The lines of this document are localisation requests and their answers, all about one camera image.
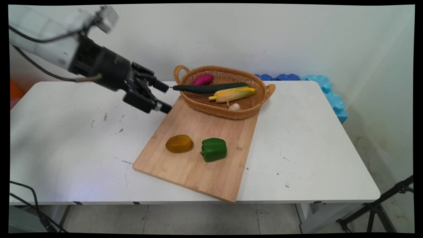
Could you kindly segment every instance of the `green bell pepper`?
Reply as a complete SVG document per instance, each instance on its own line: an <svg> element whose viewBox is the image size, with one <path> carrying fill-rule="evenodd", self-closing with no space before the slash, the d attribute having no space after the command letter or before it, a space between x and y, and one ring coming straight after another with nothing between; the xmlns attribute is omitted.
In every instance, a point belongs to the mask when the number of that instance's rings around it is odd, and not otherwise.
<svg viewBox="0 0 423 238"><path fill-rule="evenodd" d="M209 138L204 140L201 146L200 154L205 162L212 162L226 157L226 142L219 138Z"/></svg>

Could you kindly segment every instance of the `corn cob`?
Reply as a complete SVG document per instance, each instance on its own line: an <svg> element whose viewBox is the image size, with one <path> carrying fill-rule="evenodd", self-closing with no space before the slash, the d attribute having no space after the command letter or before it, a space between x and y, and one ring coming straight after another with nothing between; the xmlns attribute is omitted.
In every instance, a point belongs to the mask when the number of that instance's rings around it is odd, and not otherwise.
<svg viewBox="0 0 423 238"><path fill-rule="evenodd" d="M216 102L230 102L241 98L253 96L255 89L252 87L239 87L233 89L219 90L214 93L214 96L209 97L209 100L216 100Z"/></svg>

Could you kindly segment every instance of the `blue foam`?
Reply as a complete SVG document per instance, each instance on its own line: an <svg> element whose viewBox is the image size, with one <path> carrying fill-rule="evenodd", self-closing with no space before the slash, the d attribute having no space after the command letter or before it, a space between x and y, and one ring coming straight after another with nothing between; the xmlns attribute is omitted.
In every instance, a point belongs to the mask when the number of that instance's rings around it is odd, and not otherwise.
<svg viewBox="0 0 423 238"><path fill-rule="evenodd" d="M341 124L343 124L348 118L348 114L344 110L345 103L341 101L341 97L332 91L332 84L329 83L329 79L323 75L307 75L306 77L298 77L297 75L281 74L277 78L272 78L270 75L255 75L263 81L289 81L289 80L310 80L315 81L319 84L326 99L329 101L330 106L335 112Z"/></svg>
<svg viewBox="0 0 423 238"><path fill-rule="evenodd" d="M345 108L345 103L341 101L341 96L332 92L332 90L325 94L327 100L329 101L330 106L333 108L335 114L341 113Z"/></svg>
<svg viewBox="0 0 423 238"><path fill-rule="evenodd" d="M336 116L338 117L341 124L343 124L348 118L348 114L346 113L345 110L342 110L340 113L336 114Z"/></svg>
<svg viewBox="0 0 423 238"><path fill-rule="evenodd" d="M270 75L255 75L258 78L260 78L262 81L272 81L272 77Z"/></svg>
<svg viewBox="0 0 423 238"><path fill-rule="evenodd" d="M307 75L305 80L317 82L324 93L329 93L332 88L332 84L329 83L329 79L323 75Z"/></svg>
<svg viewBox="0 0 423 238"><path fill-rule="evenodd" d="M277 80L280 80L280 81L298 81L299 77L298 77L298 75L294 75L294 74L290 74L290 75L281 74L277 77Z"/></svg>

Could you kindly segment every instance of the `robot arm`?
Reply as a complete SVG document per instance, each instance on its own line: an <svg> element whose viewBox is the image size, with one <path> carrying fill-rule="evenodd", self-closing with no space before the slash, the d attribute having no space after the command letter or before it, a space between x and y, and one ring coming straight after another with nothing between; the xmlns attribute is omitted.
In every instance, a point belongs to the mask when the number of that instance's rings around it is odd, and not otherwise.
<svg viewBox="0 0 423 238"><path fill-rule="evenodd" d="M97 26L105 33L116 24L117 13L110 6L102 6L95 14L78 10L67 19L67 26L57 23L27 7L9 5L9 42L37 68L20 49L30 52L76 75L87 78L66 79L88 81L117 91L126 92L124 102L149 113L151 109L168 113L172 106L158 100L149 89L166 92L169 86L157 80L154 72L130 62L113 51L95 44L87 37L90 27Z"/></svg>

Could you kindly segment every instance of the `basket handle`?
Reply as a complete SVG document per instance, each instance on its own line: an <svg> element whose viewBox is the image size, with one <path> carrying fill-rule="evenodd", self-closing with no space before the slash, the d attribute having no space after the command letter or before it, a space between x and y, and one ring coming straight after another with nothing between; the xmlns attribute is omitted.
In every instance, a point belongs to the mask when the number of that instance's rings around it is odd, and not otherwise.
<svg viewBox="0 0 423 238"><path fill-rule="evenodd" d="M190 71L187 67L183 65L178 65L175 67L175 70L173 71L173 77L175 78L175 81L178 85L181 84L181 82L179 81L179 71L181 71L181 69L184 69L186 73Z"/></svg>
<svg viewBox="0 0 423 238"><path fill-rule="evenodd" d="M266 95L265 95L265 99L263 99L263 102L262 103L264 103L265 101L267 101L268 99L269 99L269 97L273 94L273 92L275 91L275 89L276 89L276 85L275 84L269 84L269 85L267 85L266 86Z"/></svg>

